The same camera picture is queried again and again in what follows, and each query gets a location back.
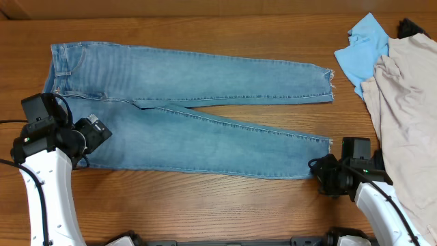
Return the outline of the light blue denim jeans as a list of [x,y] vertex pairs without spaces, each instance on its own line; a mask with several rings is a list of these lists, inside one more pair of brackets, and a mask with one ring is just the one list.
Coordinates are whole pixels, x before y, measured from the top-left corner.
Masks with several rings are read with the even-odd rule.
[[328,68],[110,42],[54,44],[51,54],[44,91],[61,95],[74,118],[94,114],[112,133],[83,167],[294,180],[330,152],[325,136],[199,111],[330,103]]

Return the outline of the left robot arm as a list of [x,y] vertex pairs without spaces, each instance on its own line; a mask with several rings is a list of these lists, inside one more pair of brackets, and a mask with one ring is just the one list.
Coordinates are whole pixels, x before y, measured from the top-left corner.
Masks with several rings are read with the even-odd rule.
[[72,195],[72,171],[111,135],[94,115],[72,119],[58,94],[22,100],[27,123],[11,156],[25,181],[32,245],[84,245]]

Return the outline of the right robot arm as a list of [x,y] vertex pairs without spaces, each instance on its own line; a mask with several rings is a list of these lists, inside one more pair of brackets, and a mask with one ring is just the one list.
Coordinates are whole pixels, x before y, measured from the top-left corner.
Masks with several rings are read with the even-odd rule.
[[397,198],[393,181],[385,171],[379,152],[371,154],[368,138],[344,137],[342,156],[327,154],[308,162],[320,185],[318,192],[328,197],[347,195],[367,218],[374,238],[353,228],[333,227],[323,245],[428,245],[407,216]]

